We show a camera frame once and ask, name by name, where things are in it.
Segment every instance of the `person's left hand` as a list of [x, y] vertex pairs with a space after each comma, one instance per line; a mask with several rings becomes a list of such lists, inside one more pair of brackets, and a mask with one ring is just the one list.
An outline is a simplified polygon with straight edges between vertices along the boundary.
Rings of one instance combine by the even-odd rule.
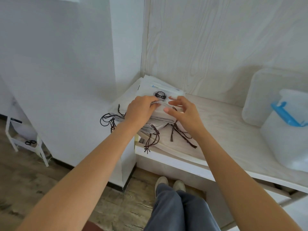
[[154, 110], [160, 104], [152, 104], [158, 101], [155, 96], [137, 96], [128, 106], [125, 122], [132, 124], [136, 129], [140, 130], [149, 120]]

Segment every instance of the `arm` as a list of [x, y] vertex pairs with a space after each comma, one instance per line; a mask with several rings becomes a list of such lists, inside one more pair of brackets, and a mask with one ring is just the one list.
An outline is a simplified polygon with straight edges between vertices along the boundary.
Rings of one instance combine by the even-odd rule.
[[129, 141], [149, 120], [156, 97], [136, 97], [125, 121], [53, 187], [17, 231], [82, 230]]
[[196, 106], [185, 97], [169, 104], [182, 106], [184, 113], [164, 108], [198, 142], [206, 162], [241, 231], [300, 231], [294, 220], [253, 180], [205, 129]]

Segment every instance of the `hand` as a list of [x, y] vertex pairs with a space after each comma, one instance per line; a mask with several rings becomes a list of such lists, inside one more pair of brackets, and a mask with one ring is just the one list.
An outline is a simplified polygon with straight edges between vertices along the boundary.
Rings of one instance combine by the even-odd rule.
[[160, 104], [152, 104], [158, 101], [155, 96], [137, 96], [128, 106], [125, 122], [132, 124], [137, 130], [140, 130], [150, 119], [154, 110]]
[[194, 103], [191, 103], [183, 96], [178, 96], [177, 99], [169, 97], [172, 101], [169, 104], [174, 106], [180, 106], [184, 112], [178, 112], [172, 108], [164, 108], [164, 112], [175, 117], [184, 127], [184, 129], [195, 139], [199, 133], [205, 130], [205, 127], [201, 121], [198, 110]]

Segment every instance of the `scissors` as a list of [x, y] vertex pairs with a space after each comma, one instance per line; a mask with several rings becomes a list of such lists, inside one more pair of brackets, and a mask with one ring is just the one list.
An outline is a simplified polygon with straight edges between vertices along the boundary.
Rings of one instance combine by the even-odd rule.
[[36, 144], [35, 140], [29, 140], [29, 141], [25, 141], [26, 145], [31, 145], [31, 144]]

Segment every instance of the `forearm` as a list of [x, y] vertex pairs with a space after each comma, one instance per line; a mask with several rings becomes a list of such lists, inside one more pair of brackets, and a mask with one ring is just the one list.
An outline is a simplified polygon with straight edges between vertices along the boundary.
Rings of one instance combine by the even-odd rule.
[[136, 132], [126, 122], [119, 124], [41, 199], [18, 230], [81, 230]]
[[195, 139], [241, 231], [301, 230], [206, 129]]

